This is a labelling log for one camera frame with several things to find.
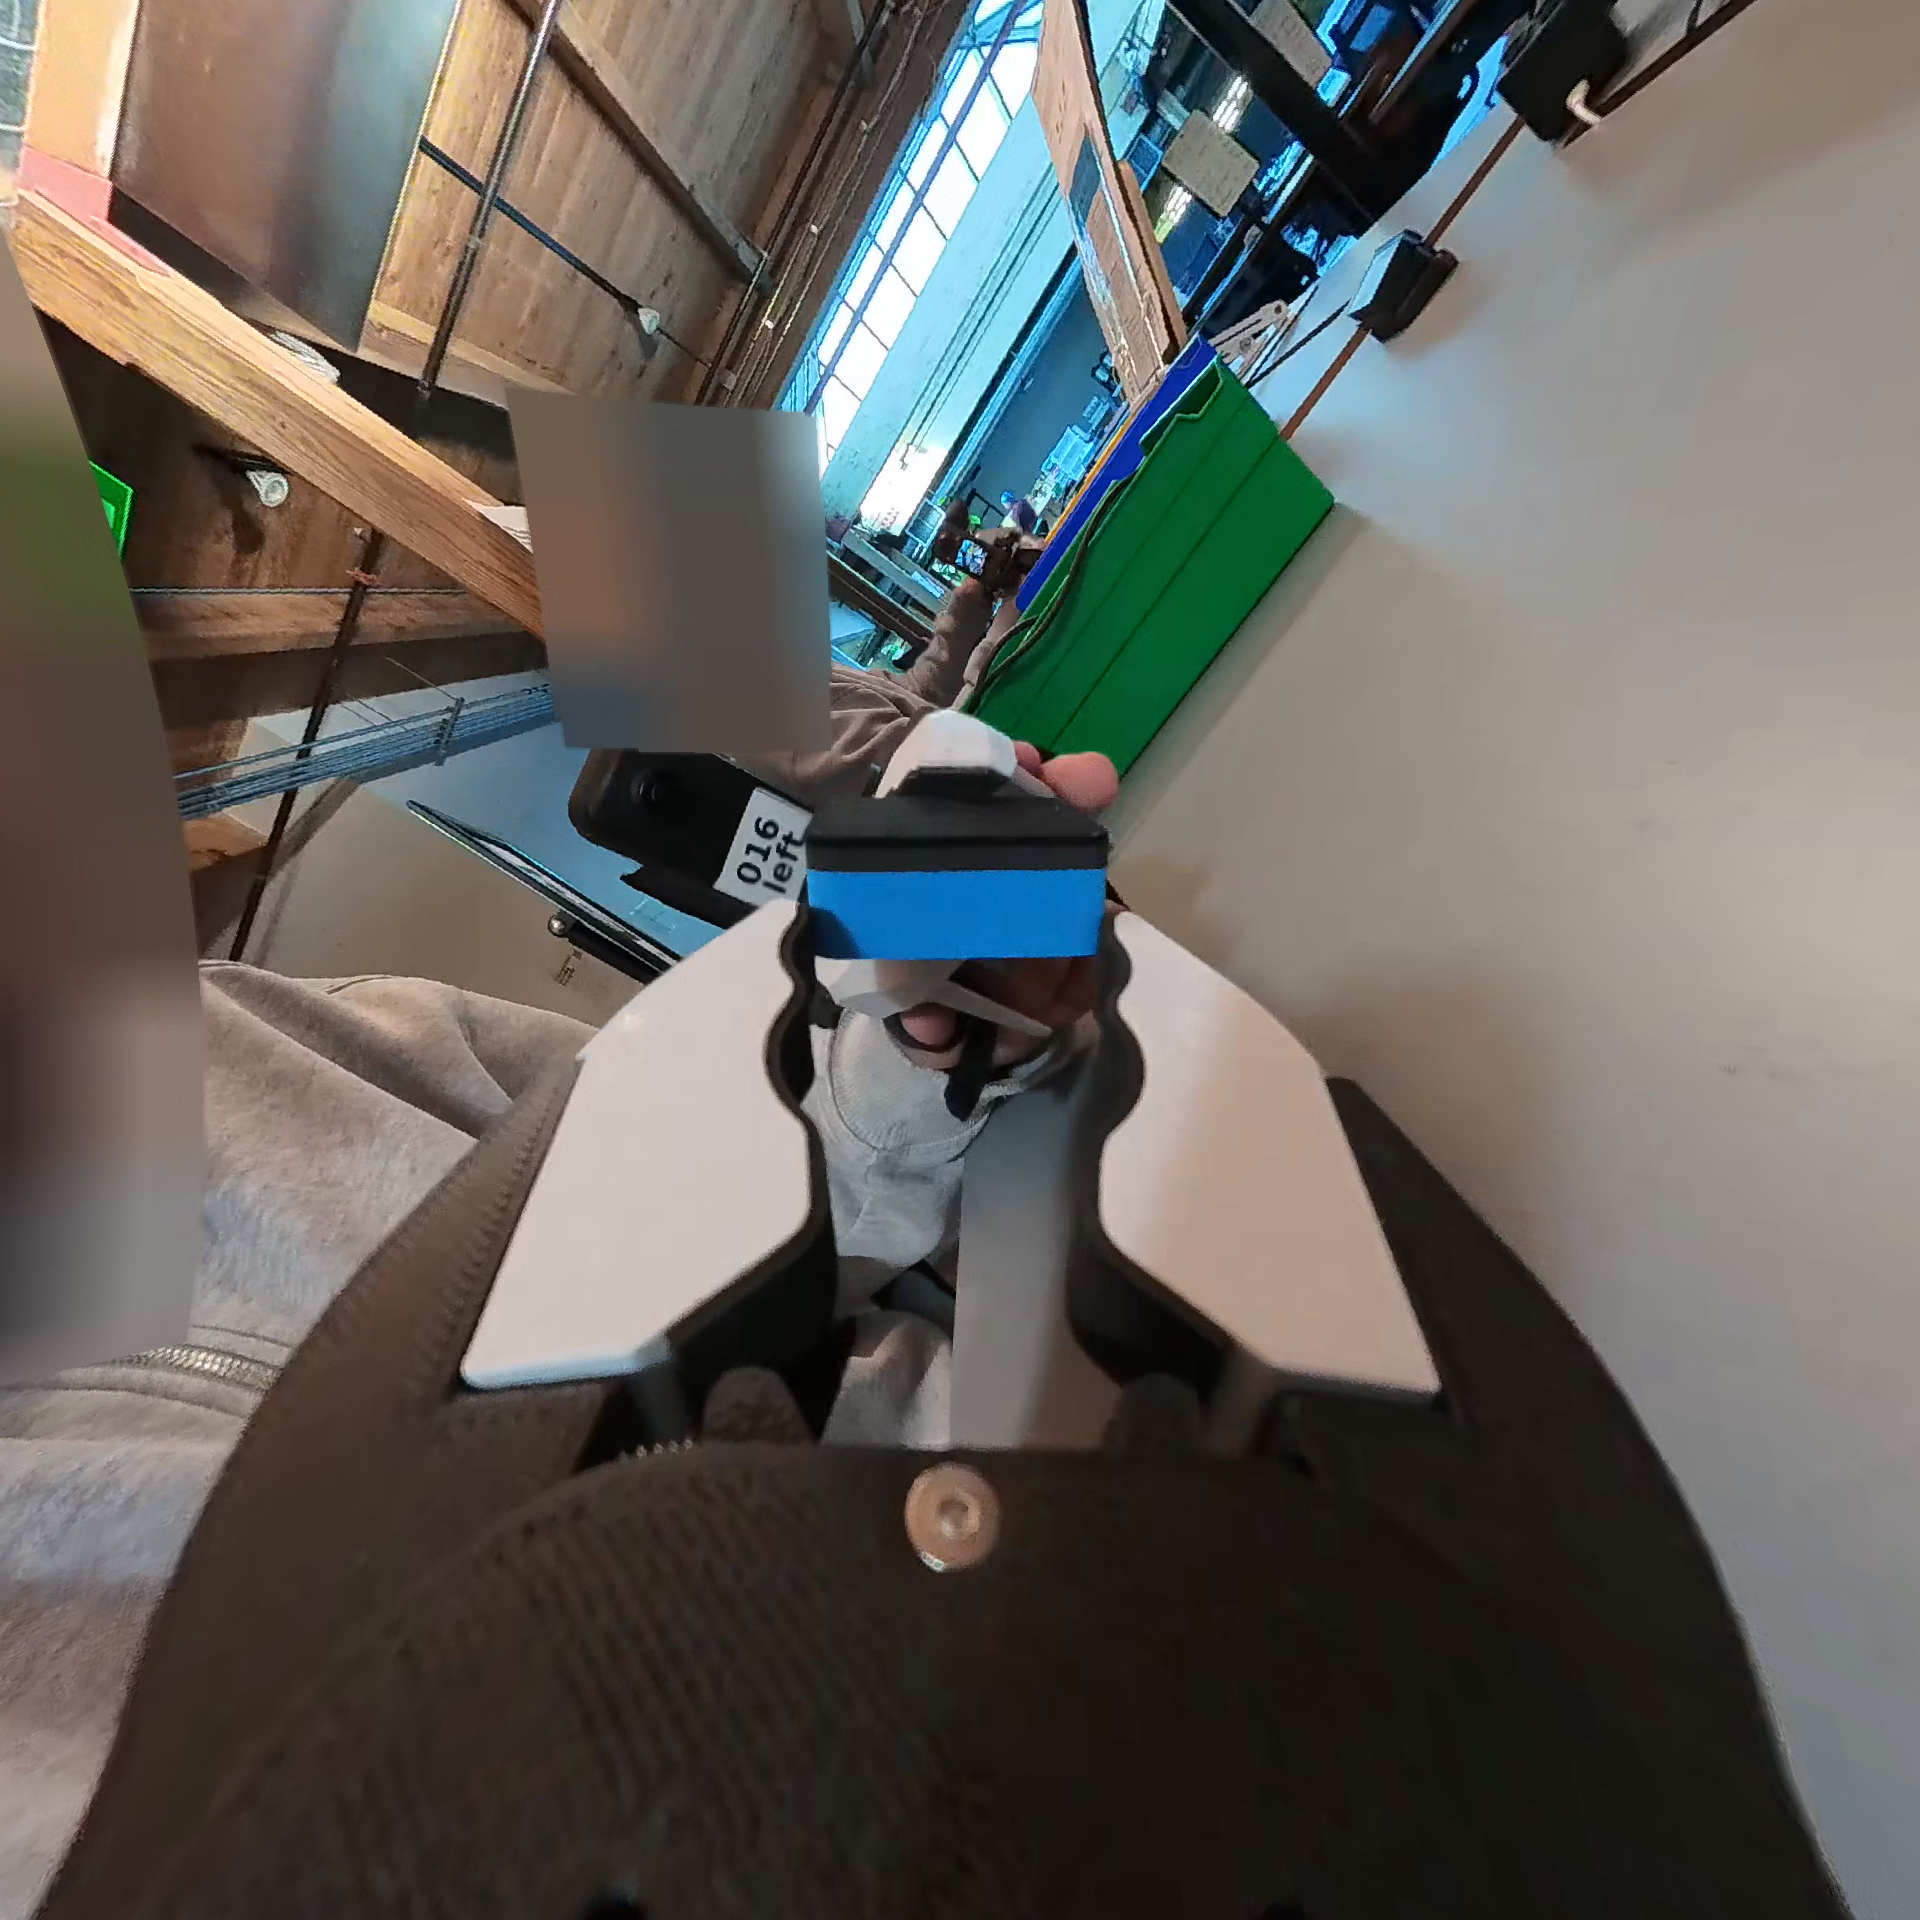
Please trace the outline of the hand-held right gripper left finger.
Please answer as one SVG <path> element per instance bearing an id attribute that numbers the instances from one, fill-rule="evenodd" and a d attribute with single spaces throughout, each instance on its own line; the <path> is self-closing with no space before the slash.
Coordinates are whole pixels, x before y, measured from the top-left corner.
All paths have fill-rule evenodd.
<path id="1" fill-rule="evenodd" d="M 837 1245 L 804 906 L 765 906 L 659 975 L 580 1053 L 488 1298 L 471 1392 L 704 1392 L 830 1345 Z"/>

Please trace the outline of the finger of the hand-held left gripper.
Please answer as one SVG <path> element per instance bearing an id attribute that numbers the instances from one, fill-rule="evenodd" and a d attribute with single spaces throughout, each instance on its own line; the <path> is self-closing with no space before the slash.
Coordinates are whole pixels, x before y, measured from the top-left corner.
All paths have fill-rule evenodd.
<path id="1" fill-rule="evenodd" d="M 1015 799 L 1038 799 L 1038 782 L 1011 737 L 965 712 L 924 714 L 879 778 L 881 819 L 972 819 Z"/>
<path id="2" fill-rule="evenodd" d="M 992 997 L 958 984 L 952 959 L 824 959 L 824 990 L 852 1016 L 899 1020 L 911 1011 L 941 1007 L 949 1016 L 976 1020 L 990 1028 L 1025 1040 L 1051 1040 L 1048 1021 L 1035 1021 Z"/>

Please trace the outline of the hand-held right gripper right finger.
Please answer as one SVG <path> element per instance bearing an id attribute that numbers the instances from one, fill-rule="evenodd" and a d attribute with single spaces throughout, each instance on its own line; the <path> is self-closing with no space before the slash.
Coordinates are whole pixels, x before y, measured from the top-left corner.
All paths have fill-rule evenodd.
<path id="1" fill-rule="evenodd" d="M 1201 1406 L 1443 1382 L 1330 1081 L 1255 997 L 1134 912 L 1100 943 L 1075 1138 L 1069 1328 Z"/>

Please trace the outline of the blue foam eraser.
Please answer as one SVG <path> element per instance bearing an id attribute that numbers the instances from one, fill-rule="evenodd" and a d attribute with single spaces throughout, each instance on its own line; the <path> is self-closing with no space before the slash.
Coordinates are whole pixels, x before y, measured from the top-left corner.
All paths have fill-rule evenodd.
<path id="1" fill-rule="evenodd" d="M 805 926 L 837 965 L 1089 957 L 1111 836 L 1062 799 L 887 793 L 805 826 Z"/>

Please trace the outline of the green plastic bin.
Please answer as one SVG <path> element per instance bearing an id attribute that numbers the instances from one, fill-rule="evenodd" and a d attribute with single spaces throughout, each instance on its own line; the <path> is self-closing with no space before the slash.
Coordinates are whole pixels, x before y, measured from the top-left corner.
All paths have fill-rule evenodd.
<path id="1" fill-rule="evenodd" d="M 1222 364 L 1145 436 L 963 710 L 1125 773 L 1332 515 L 1330 486 Z"/>

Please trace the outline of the person's left forearm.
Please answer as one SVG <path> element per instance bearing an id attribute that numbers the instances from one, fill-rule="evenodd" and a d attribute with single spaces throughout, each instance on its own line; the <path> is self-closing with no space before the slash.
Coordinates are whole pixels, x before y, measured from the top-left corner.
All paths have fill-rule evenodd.
<path id="1" fill-rule="evenodd" d="M 879 1295 L 916 1264 L 952 1266 L 963 1161 L 1017 1085 L 985 1085 L 959 1120 L 948 1112 L 948 1074 L 913 1065 L 881 1021 L 841 1012 L 810 1043 L 804 1115 L 830 1177 L 837 1313 L 852 1320 L 827 1440 L 945 1449 L 952 1339 L 911 1311 L 886 1311 Z"/>

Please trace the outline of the grey desk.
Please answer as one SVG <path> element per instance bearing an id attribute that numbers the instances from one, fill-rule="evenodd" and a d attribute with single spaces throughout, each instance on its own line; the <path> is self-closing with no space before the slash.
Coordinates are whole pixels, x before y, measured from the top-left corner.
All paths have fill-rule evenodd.
<path id="1" fill-rule="evenodd" d="M 1505 107 L 1261 406 L 1336 512 L 1118 888 L 1555 1290 L 1691 1500 L 1859 1918 L 1918 1918 L 1918 3 Z M 1401 228 L 1457 272 L 1348 316 Z"/>

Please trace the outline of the person's left hand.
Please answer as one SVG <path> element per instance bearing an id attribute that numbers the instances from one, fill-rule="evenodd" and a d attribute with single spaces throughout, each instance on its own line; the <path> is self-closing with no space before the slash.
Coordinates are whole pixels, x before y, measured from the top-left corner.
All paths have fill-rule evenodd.
<path id="1" fill-rule="evenodd" d="M 1082 812 L 1103 812 L 1118 793 L 1118 767 L 1103 755 L 1042 758 L 1015 745 L 1022 772 Z M 1100 990 L 1098 957 L 985 957 L 959 965 L 952 990 L 990 1000 L 1042 1032 L 985 1021 L 941 1000 L 921 1000 L 886 1020 L 909 1065 L 945 1070 L 945 1100 L 952 1120 L 971 1120 L 997 1081 L 1042 1057 L 1059 1037 L 1089 1016 Z"/>

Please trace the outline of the blue plastic bin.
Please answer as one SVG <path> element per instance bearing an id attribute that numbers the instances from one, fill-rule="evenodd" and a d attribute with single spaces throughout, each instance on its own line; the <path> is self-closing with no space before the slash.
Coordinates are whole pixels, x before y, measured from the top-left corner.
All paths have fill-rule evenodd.
<path id="1" fill-rule="evenodd" d="M 1089 465 L 1084 484 L 1070 498 L 1064 515 L 1048 534 L 1038 559 L 1033 562 L 1022 588 L 1015 593 L 1017 615 L 1027 615 L 1045 583 L 1069 559 L 1075 538 L 1089 526 L 1098 506 L 1125 484 L 1143 465 L 1145 436 L 1181 401 L 1192 381 L 1213 365 L 1218 353 L 1206 338 L 1192 338 L 1186 350 L 1161 369 L 1153 391 L 1128 413 L 1122 429 L 1103 443 Z"/>

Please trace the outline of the cardboard sheet on stand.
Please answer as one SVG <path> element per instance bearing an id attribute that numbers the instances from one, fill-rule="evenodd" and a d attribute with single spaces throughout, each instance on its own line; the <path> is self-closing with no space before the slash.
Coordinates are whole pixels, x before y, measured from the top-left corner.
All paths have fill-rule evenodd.
<path id="1" fill-rule="evenodd" d="M 1078 266 L 1125 409 L 1188 342 L 1137 172 L 1118 156 L 1084 3 L 1045 3 L 1033 105 L 1069 207 Z"/>

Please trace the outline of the small black box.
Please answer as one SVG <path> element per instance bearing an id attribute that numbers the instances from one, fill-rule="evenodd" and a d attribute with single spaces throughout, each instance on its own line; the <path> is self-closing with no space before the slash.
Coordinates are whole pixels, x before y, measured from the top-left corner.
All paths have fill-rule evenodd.
<path id="1" fill-rule="evenodd" d="M 1415 228 L 1385 240 L 1348 300 L 1348 316 L 1372 340 L 1396 340 L 1457 272 L 1457 255 Z"/>

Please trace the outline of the black power adapter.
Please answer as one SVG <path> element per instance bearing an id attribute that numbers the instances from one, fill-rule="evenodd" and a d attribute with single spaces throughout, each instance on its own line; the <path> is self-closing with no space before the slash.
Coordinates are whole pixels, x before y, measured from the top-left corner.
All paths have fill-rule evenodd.
<path id="1" fill-rule="evenodd" d="M 1509 33 L 1496 96 L 1542 144 L 1598 125 L 1598 98 L 1628 58 L 1613 3 L 1536 3 Z"/>

